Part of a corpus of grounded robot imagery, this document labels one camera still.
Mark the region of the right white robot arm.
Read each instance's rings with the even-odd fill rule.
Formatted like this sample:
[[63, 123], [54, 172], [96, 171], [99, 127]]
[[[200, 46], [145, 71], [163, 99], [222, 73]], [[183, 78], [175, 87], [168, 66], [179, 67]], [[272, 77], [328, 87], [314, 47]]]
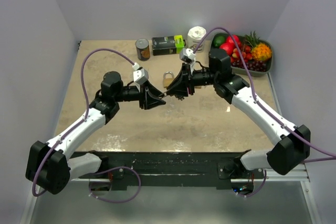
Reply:
[[[230, 177], [246, 178], [254, 169], [273, 169], [288, 174], [310, 155], [310, 130], [285, 120], [252, 91], [251, 84], [232, 72], [230, 57], [221, 49], [208, 54], [208, 67], [195, 70], [196, 55], [189, 48], [180, 52], [181, 70], [167, 87], [167, 95], [182, 100], [195, 88], [212, 85], [216, 94], [244, 112], [273, 143], [263, 151], [247, 150], [230, 161], [223, 170]], [[307, 143], [299, 140], [303, 137]]]

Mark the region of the grey fruit tray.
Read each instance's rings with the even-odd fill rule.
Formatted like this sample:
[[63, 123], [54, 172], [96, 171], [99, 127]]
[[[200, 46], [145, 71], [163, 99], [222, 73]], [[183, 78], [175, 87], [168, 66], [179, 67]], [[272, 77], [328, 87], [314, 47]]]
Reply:
[[[221, 34], [221, 35], [225, 36], [225, 38], [228, 37], [228, 35], [227, 35], [226, 33], [224, 33], [224, 32], [217, 33], [217, 34], [215, 34], [215, 35], [218, 35], [218, 34]], [[237, 35], [237, 36], [238, 36], [238, 38], [240, 39], [241, 44], [246, 43], [246, 42], [245, 42], [245, 36], [239, 36], [239, 35]], [[270, 45], [268, 42], [266, 42], [266, 41], [264, 41], [264, 40], [261, 40], [261, 42], [267, 44], [267, 45], [270, 47], [271, 51], [272, 51], [271, 45]], [[210, 47], [210, 50], [209, 50], [209, 51], [210, 51], [210, 52], [219, 52], [219, 50], [220, 50], [220, 48], [214, 48], [214, 47], [212, 46], [212, 42], [211, 42], [211, 47]], [[248, 70], [248, 69], [236, 68], [236, 67], [232, 67], [232, 71], [233, 71], [234, 73], [237, 73], [237, 74], [247, 74], [247, 72], [249, 72], [250, 75], [253, 76], [253, 77], [261, 77], [261, 76], [267, 74], [267, 73], [271, 70], [271, 66], [272, 66], [272, 57], [271, 57], [271, 59], [269, 59], [268, 61], [266, 61], [266, 63], [267, 63], [267, 67], [268, 67], [268, 70], [267, 70], [266, 72], [257, 72], [257, 71], [251, 71], [251, 70]]]

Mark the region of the black and green box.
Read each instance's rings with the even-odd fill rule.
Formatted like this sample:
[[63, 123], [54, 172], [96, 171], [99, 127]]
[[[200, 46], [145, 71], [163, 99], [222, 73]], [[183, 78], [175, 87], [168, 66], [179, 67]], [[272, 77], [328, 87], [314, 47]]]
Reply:
[[152, 37], [152, 51], [154, 56], [179, 54], [186, 46], [182, 35]]

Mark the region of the aluminium rail frame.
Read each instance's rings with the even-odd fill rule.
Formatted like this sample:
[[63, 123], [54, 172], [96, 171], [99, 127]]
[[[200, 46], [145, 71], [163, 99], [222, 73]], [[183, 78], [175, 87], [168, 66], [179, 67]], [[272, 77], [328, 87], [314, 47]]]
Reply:
[[[239, 152], [264, 145], [266, 134], [244, 112], [201, 92], [189, 104], [140, 110], [135, 103], [106, 130], [95, 131], [73, 157], [98, 152]], [[253, 188], [129, 186], [112, 190], [112, 182], [72, 179], [61, 193], [35, 199], [32, 223], [316, 223], [309, 200], [298, 187], [308, 180], [300, 164], [288, 174], [258, 168], [263, 179]]]

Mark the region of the red apple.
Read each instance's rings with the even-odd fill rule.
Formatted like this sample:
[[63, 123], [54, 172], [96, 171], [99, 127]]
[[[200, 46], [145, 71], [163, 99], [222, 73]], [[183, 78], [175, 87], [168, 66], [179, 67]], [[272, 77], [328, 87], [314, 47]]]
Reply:
[[[241, 42], [240, 39], [238, 38], [237, 35], [233, 35], [235, 41], [237, 42], [238, 48], [241, 47]], [[234, 52], [234, 50], [237, 48], [232, 37], [228, 36], [223, 44], [220, 45], [219, 47], [222, 50], [225, 50], [226, 53], [231, 56]]]

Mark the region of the dark tin can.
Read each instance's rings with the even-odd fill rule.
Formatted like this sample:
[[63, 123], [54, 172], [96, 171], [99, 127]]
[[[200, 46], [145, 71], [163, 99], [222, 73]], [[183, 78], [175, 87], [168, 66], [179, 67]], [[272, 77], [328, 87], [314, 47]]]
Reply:
[[147, 61], [150, 58], [149, 42], [147, 39], [140, 38], [135, 42], [135, 47], [137, 49], [138, 59], [142, 61]]

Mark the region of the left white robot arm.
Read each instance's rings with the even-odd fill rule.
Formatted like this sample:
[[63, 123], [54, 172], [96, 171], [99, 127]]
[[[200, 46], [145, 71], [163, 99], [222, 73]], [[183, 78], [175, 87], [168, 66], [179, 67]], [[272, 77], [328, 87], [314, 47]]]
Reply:
[[144, 110], [166, 104], [161, 91], [150, 84], [145, 69], [134, 71], [133, 77], [135, 85], [125, 86], [118, 72], [107, 72], [94, 100], [78, 120], [54, 138], [31, 146], [26, 178], [33, 183], [34, 196], [39, 196], [36, 186], [55, 195], [72, 179], [86, 174], [103, 178], [108, 174], [108, 161], [98, 152], [76, 158], [73, 154], [88, 137], [111, 121], [120, 109], [119, 102], [138, 101]]

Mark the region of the green lime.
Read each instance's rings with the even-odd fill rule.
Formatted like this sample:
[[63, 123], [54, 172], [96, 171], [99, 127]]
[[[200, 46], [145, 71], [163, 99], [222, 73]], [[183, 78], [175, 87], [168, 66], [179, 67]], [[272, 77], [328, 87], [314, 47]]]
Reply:
[[225, 36], [218, 34], [215, 35], [212, 41], [212, 46], [214, 48], [219, 48], [226, 41]]

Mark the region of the dark grape bunch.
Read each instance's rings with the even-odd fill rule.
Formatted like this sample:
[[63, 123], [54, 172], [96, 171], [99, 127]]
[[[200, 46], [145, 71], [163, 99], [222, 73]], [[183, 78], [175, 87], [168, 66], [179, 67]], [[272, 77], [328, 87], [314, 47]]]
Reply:
[[[245, 65], [248, 70], [257, 71], [257, 72], [266, 72], [268, 70], [267, 63], [258, 60], [247, 60], [244, 59]], [[243, 62], [240, 59], [236, 59], [231, 62], [232, 67], [244, 69]]]

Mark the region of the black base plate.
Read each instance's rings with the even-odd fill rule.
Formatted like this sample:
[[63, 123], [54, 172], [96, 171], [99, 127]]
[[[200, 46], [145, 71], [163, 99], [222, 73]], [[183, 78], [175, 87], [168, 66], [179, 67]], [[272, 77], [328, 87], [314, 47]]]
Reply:
[[103, 159], [98, 174], [85, 174], [92, 182], [112, 182], [112, 190], [129, 186], [253, 188], [263, 179], [259, 170], [241, 172], [234, 162], [239, 152], [97, 152]]

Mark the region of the white paper cup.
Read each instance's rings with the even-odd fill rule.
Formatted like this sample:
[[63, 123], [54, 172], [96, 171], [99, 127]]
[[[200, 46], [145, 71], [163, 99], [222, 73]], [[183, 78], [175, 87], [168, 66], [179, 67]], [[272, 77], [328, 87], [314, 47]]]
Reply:
[[187, 46], [194, 50], [205, 35], [206, 29], [204, 27], [194, 26], [190, 28], [187, 34]]

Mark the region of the orange pineapple toy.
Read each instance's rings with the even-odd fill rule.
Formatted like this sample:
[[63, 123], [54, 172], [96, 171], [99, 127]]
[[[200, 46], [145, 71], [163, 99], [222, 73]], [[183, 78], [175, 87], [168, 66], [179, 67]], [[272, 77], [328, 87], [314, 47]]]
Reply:
[[270, 47], [261, 42], [255, 31], [245, 35], [245, 42], [251, 47], [250, 52], [254, 60], [266, 62], [271, 59], [272, 51]]

